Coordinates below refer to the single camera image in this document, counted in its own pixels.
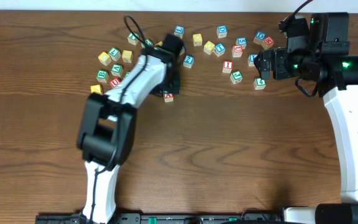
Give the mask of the red A block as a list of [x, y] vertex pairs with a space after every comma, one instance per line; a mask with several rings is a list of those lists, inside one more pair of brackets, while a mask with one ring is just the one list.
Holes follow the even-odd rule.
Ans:
[[174, 95], [172, 93], [164, 93], [163, 99], [166, 103], [172, 102], [174, 100]]

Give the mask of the blue 2 block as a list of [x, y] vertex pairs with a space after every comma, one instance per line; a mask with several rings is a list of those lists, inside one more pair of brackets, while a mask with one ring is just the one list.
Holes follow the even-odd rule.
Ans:
[[183, 66], [186, 68], [191, 68], [194, 64], [195, 58], [191, 55], [186, 55], [183, 60]]

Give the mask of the red I block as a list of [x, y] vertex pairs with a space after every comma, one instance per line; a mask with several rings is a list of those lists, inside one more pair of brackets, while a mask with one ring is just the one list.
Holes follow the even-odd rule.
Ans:
[[223, 62], [223, 73], [231, 73], [233, 68], [233, 62], [225, 60]]

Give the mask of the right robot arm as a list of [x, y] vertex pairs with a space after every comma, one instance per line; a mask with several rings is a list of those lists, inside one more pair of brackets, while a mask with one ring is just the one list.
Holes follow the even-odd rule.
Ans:
[[358, 223], [358, 55], [349, 53], [349, 15], [289, 16], [279, 28], [284, 48], [261, 51], [254, 64], [261, 79], [312, 81], [334, 130], [341, 171], [341, 201], [315, 207], [287, 207], [282, 223]]

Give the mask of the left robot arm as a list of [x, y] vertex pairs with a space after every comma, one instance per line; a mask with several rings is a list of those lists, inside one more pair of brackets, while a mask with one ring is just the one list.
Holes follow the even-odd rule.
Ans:
[[162, 46], [147, 46], [118, 86], [86, 100], [76, 145], [88, 176], [80, 223], [109, 223], [115, 210], [117, 173], [132, 150], [137, 110], [150, 95], [180, 92], [181, 38], [167, 34]]

